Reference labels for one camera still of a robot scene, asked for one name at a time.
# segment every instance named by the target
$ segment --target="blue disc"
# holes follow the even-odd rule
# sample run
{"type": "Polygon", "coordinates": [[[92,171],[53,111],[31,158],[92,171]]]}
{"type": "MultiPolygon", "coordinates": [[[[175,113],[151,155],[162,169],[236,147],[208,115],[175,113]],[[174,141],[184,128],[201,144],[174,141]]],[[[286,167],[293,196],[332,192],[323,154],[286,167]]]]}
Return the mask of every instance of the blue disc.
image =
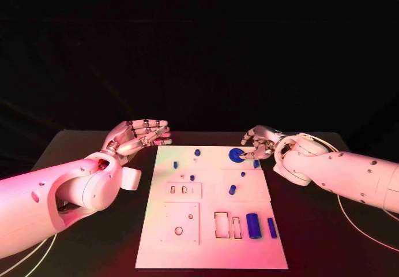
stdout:
{"type": "Polygon", "coordinates": [[[243,151],[237,148],[233,148],[228,152],[228,158],[234,163],[241,163],[243,160],[239,158],[239,155],[243,153],[243,151]]]}

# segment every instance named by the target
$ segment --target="black background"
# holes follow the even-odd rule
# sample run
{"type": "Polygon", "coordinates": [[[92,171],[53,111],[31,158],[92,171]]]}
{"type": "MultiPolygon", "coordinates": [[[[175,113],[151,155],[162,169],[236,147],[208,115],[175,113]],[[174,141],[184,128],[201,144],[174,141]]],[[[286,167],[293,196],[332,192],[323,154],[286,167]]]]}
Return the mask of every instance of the black background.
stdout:
{"type": "Polygon", "coordinates": [[[61,129],[336,132],[397,162],[397,1],[1,1],[0,173],[61,129]]]}

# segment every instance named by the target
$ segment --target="circular hole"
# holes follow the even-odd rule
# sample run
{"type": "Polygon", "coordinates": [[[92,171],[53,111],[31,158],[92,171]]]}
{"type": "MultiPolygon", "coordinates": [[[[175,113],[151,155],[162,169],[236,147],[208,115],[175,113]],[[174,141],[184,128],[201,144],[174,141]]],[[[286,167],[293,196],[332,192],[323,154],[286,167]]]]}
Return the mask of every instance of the circular hole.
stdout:
{"type": "Polygon", "coordinates": [[[181,228],[181,227],[177,227],[177,228],[174,229],[174,234],[175,234],[175,235],[181,235],[181,234],[182,234],[182,228],[181,228]]]}

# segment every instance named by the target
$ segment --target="robotic hand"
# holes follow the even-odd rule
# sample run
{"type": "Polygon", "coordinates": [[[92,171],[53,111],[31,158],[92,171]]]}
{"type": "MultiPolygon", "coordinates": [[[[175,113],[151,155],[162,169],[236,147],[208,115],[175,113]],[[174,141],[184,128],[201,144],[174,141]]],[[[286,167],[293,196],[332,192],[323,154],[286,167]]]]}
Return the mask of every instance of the robotic hand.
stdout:
{"type": "Polygon", "coordinates": [[[105,209],[141,172],[122,165],[146,146],[171,143],[166,121],[123,121],[84,159],[0,180],[0,258],[31,247],[105,209]],[[56,207],[56,198],[67,204],[56,207]]]}
{"type": "Polygon", "coordinates": [[[241,159],[266,159],[273,154],[273,171],[289,182],[305,186],[313,181],[342,197],[399,213],[397,163],[341,152],[308,134],[286,136],[260,125],[246,132],[240,144],[250,138],[254,150],[240,154],[241,159]]]}

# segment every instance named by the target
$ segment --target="blue knob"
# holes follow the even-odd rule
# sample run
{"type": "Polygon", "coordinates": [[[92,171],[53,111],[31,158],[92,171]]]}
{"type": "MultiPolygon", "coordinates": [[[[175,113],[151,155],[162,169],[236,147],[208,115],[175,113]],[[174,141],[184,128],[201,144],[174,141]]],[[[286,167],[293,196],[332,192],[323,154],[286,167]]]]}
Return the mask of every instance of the blue knob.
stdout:
{"type": "Polygon", "coordinates": [[[230,186],[230,190],[228,190],[228,194],[230,194],[230,195],[233,195],[233,194],[234,194],[234,189],[236,189],[236,186],[234,186],[234,185],[231,185],[231,186],[230,186]]]}

